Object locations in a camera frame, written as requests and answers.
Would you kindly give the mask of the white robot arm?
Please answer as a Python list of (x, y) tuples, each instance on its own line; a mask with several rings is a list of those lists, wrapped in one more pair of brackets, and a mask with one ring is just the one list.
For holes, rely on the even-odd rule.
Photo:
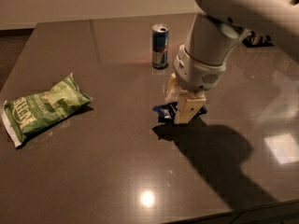
[(186, 42), (179, 47), (170, 76), (167, 103), (176, 102), (174, 122), (189, 122), (216, 87), (226, 60), (249, 32), (267, 38), (299, 60), (298, 0), (195, 0), (202, 9)]

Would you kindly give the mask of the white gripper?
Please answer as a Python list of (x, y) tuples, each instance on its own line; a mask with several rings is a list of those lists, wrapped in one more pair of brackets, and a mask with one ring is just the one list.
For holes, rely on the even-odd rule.
[(174, 71), (168, 81), (165, 101), (167, 103), (178, 101), (175, 123), (186, 124), (206, 103), (203, 91), (211, 90), (218, 85), (226, 71), (226, 63), (209, 65), (198, 62), (181, 45), (174, 61)]

